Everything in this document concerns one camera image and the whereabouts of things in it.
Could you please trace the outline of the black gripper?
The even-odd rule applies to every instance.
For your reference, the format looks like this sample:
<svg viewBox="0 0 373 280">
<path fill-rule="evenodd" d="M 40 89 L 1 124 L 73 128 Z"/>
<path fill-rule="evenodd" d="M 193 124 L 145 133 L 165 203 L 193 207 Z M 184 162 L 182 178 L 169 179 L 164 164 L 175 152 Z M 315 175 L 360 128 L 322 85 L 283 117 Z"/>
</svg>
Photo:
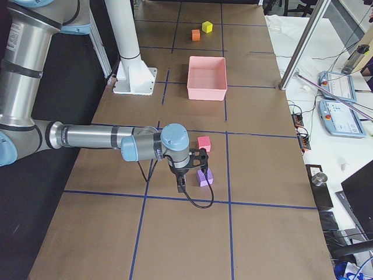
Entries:
<svg viewBox="0 0 373 280">
<path fill-rule="evenodd" d="M 178 193 L 185 192 L 185 175 L 189 170 L 200 168 L 203 173 L 207 173 L 209 156 L 205 148 L 201 149 L 189 149 L 188 156 L 181 163 L 180 167 L 177 167 L 175 160 L 171 163 L 171 171 L 176 175 L 177 179 L 177 190 Z"/>
</svg>

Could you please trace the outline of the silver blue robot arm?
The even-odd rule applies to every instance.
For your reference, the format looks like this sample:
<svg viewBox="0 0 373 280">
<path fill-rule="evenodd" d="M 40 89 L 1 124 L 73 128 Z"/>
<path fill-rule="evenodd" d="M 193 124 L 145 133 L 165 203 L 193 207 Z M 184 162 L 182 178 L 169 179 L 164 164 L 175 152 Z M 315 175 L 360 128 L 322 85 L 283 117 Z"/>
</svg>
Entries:
<svg viewBox="0 0 373 280">
<path fill-rule="evenodd" d="M 12 15 L 1 61 L 1 165 L 45 149 L 79 147 L 118 149 L 128 162 L 168 160 L 178 191 L 185 192 L 185 175 L 193 168 L 206 173 L 205 149 L 192 149 L 180 124 L 154 127 L 68 125 L 33 120 L 34 101 L 52 36 L 89 34 L 89 1 L 9 1 Z"/>
</svg>

